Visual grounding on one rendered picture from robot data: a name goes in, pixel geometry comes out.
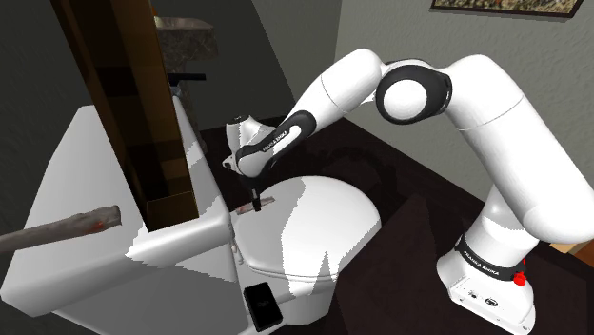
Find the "marble washstand with black tap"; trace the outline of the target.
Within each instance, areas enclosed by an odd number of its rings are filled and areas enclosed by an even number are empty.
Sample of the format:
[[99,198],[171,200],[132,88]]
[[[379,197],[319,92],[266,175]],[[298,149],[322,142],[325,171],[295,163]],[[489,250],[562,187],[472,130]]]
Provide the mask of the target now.
[[187,81],[205,80],[203,75],[186,72],[191,61],[206,61],[218,56],[214,27],[196,18],[154,17],[163,61],[173,93],[180,99],[201,150],[208,151],[198,130]]

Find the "black phone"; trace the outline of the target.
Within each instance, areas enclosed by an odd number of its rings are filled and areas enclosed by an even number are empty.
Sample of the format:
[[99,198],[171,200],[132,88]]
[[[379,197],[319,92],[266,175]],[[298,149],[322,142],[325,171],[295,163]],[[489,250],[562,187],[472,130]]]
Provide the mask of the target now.
[[268,282],[246,287],[243,295],[251,320],[258,332],[279,325],[283,321],[281,309]]

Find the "grey flat bar with red end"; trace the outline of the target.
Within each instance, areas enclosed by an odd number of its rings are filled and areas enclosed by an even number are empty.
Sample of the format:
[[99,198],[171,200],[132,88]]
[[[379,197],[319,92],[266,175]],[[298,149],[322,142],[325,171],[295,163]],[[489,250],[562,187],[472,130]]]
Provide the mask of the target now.
[[265,197],[265,198],[260,198],[259,200],[252,201],[250,203],[247,203],[247,204],[244,204],[244,205],[241,205],[241,206],[237,207],[235,209],[235,213],[237,215],[242,215],[242,214],[251,212],[253,210],[258,211],[262,207],[264,207],[264,206],[266,206],[266,205],[268,205],[270,203],[273,203],[274,201],[275,201],[275,199],[273,197],[271,197],[271,196]]

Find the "dark framed wall picture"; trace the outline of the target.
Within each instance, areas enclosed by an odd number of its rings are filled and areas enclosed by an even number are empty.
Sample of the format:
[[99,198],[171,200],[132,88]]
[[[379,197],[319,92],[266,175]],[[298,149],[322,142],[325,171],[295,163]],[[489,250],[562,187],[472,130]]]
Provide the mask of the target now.
[[584,0],[432,0],[436,10],[572,18]]

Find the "dark robot stand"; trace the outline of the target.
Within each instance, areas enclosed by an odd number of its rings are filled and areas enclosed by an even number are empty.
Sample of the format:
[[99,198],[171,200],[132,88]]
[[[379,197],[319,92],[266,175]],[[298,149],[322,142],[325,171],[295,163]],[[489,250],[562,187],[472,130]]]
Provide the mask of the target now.
[[[436,270],[482,206],[410,196],[340,275],[348,335],[508,335],[451,302]],[[536,305],[530,335],[594,335],[594,268],[547,244],[526,260]]]

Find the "white toilet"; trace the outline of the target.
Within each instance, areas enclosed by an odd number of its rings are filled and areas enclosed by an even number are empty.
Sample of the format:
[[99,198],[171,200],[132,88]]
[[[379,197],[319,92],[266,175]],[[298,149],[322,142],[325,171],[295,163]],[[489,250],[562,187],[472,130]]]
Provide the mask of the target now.
[[5,303],[99,335],[256,335],[243,291],[268,282],[285,324],[327,314],[339,273],[380,229],[376,207],[343,181],[300,176],[266,189],[273,203],[237,215],[187,116],[178,121],[198,218],[148,231],[96,109],[79,108],[27,226],[110,205],[122,225],[15,252],[0,286]]

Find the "tall brown open box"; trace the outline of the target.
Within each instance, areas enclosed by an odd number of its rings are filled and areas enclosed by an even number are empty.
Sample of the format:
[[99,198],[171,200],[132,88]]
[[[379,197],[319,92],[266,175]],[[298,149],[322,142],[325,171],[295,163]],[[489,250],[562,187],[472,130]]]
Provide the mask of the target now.
[[199,216],[149,0],[49,0],[149,231]]

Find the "grey stick with red mark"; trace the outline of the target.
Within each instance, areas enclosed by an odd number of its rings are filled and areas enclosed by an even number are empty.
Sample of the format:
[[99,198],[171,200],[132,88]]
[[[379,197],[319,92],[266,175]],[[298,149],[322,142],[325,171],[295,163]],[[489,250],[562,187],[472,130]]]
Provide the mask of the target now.
[[118,206],[98,207],[90,212],[0,235],[0,253],[78,238],[122,225]]

